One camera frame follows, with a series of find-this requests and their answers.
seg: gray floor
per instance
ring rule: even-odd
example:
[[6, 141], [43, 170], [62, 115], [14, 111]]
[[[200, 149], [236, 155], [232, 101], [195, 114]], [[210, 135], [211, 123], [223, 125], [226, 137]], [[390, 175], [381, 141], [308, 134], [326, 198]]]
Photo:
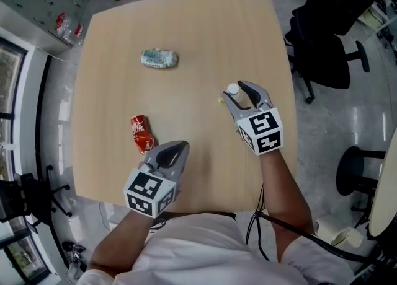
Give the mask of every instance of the gray floor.
[[[84, 19], [87, 24], [96, 12], [133, 0], [89, 0]], [[289, 29], [292, 9], [305, 0], [273, 0], [283, 33]], [[313, 84], [317, 99], [307, 105], [303, 81], [293, 76], [298, 124], [298, 168], [296, 181], [307, 199], [313, 218], [333, 214], [348, 225], [358, 217], [350, 211], [353, 204], [364, 201], [360, 194], [341, 196], [335, 186], [336, 168], [344, 151], [358, 145], [362, 149], [386, 150], [397, 122], [397, 71], [391, 51], [385, 50], [376, 36], [362, 24], [356, 23], [341, 37], [346, 52], [355, 50], [360, 40], [367, 51], [371, 72], [365, 73], [359, 61], [349, 64], [351, 85], [348, 90], [329, 89]], [[68, 218], [57, 212], [53, 215], [56, 232], [61, 240], [78, 242], [87, 248], [89, 259], [94, 247], [109, 233], [110, 225], [118, 223], [127, 210], [111, 204], [78, 197], [74, 193], [71, 161], [71, 111], [74, 82], [82, 47], [59, 55], [69, 62], [54, 59], [45, 88], [42, 111], [42, 162], [55, 170], [51, 185], [69, 183], [70, 191], [58, 196], [72, 211]], [[365, 175], [376, 178], [381, 161], [367, 162]], [[245, 234], [251, 213], [239, 213], [237, 222]], [[256, 229], [252, 230], [249, 246], [256, 253]], [[262, 242], [271, 260], [275, 260], [274, 235], [271, 226], [262, 223]]]

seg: wooden table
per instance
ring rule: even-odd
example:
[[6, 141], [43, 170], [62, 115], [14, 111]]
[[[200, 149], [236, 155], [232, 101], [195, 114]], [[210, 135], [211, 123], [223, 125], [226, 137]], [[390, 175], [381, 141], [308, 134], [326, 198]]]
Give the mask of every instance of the wooden table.
[[383, 163], [370, 215], [370, 233], [380, 235], [397, 214], [397, 131], [391, 139]]
[[[140, 63], [142, 50], [180, 55], [177, 68]], [[144, 0], [93, 16], [73, 107], [76, 193], [125, 205], [123, 186], [143, 156], [130, 118], [145, 115], [159, 143], [184, 139], [182, 193], [168, 211], [256, 208], [261, 170], [236, 133], [220, 92], [238, 79], [269, 92], [295, 173], [297, 131], [290, 66], [270, 0]]]

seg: forearm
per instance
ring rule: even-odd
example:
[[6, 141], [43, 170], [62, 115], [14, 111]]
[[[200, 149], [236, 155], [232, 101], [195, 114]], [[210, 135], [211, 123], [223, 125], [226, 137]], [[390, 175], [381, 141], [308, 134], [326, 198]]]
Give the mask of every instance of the forearm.
[[[266, 208], [270, 216], [281, 219], [295, 227], [314, 233], [310, 208], [279, 150], [261, 155]], [[298, 235], [273, 224], [276, 234], [279, 259], [286, 247]]]
[[96, 268], [115, 277], [130, 271], [148, 236], [153, 219], [130, 211], [96, 247], [88, 269]]

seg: office chair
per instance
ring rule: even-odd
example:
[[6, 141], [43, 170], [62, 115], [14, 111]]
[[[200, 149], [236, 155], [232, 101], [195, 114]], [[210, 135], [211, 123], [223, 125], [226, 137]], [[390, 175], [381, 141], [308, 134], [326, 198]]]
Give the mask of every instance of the office chair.
[[66, 212], [63, 209], [54, 196], [55, 193], [62, 189], [69, 190], [70, 186], [64, 185], [51, 190], [49, 182], [49, 171], [51, 170], [53, 170], [53, 167], [50, 165], [45, 168], [45, 179], [36, 180], [31, 173], [27, 173], [23, 175], [15, 174], [16, 180], [13, 182], [0, 181], [5, 182], [0, 183], [0, 204], [2, 208], [10, 209], [8, 210], [8, 215], [3, 216], [3, 218], [1, 216], [2, 208], [0, 208], [1, 222], [6, 222], [14, 217], [33, 214], [37, 221], [33, 224], [27, 222], [27, 225], [31, 231], [37, 233], [36, 227], [40, 223], [51, 224], [51, 212], [56, 211], [52, 203], [66, 216], [72, 216], [71, 212]]
[[294, 55], [289, 56], [293, 70], [302, 75], [314, 98], [311, 81], [323, 86], [348, 89], [350, 72], [348, 61], [360, 59], [363, 70], [370, 71], [363, 45], [356, 41], [357, 51], [345, 54], [336, 35], [345, 35], [357, 18], [374, 0], [307, 0], [305, 5], [292, 11], [291, 30], [285, 38], [292, 44]]

